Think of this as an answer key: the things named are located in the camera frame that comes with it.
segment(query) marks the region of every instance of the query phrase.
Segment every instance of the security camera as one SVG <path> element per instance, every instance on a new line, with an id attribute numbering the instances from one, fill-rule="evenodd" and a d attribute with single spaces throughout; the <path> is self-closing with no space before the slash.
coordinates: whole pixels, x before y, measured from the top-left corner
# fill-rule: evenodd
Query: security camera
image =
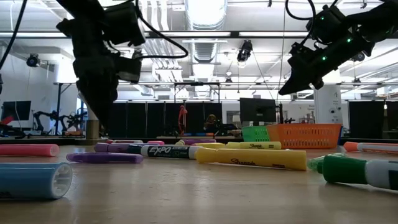
<path id="1" fill-rule="evenodd" d="M 40 59 L 38 54 L 30 54 L 29 58 L 26 60 L 26 64 L 29 67 L 37 68 L 40 66 Z"/>

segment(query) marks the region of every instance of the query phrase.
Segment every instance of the computer monitor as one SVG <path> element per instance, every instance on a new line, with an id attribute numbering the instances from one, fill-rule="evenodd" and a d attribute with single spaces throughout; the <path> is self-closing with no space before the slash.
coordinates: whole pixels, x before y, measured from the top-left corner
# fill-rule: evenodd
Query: computer monitor
<path id="1" fill-rule="evenodd" d="M 4 102 L 2 104 L 2 114 L 1 114 L 1 119 L 3 120 L 4 118 L 7 118 L 8 116 L 12 116 L 14 118 L 14 121 L 18 120 L 19 121 L 28 121 L 29 120 L 29 115 L 30 115 L 30 104 L 31 101 L 10 101 L 10 102 Z"/>
<path id="2" fill-rule="evenodd" d="M 240 98 L 241 121 L 276 122 L 275 100 Z"/>

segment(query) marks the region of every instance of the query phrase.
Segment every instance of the wooden table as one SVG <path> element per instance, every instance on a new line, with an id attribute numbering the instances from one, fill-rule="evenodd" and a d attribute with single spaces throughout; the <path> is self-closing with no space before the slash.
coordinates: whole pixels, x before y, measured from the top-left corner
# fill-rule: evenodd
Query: wooden table
<path id="1" fill-rule="evenodd" d="M 0 162 L 65 161 L 2 157 Z M 317 157 L 334 150 L 307 151 Z M 350 153 L 362 159 L 398 157 Z M 73 183 L 51 202 L 0 201 L 0 223 L 398 223 L 398 193 L 327 184 L 312 171 L 146 159 L 143 164 L 73 164 Z"/>

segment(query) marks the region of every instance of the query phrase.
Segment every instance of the green basket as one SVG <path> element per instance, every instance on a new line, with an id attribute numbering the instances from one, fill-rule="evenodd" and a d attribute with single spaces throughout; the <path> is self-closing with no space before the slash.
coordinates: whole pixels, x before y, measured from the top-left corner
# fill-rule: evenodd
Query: green basket
<path id="1" fill-rule="evenodd" d="M 269 141 L 266 126 L 249 126 L 242 128 L 243 141 Z"/>

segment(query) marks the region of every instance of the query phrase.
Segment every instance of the person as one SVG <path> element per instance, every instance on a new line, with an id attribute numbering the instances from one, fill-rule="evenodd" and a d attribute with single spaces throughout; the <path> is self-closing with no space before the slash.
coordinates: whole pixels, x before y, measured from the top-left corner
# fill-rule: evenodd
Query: person
<path id="1" fill-rule="evenodd" d="M 217 117 L 215 115 L 213 115 L 213 114 L 209 115 L 207 117 L 207 120 L 206 120 L 206 123 L 205 123 L 203 129 L 207 133 L 216 133 L 217 132 L 216 121 L 217 121 Z"/>

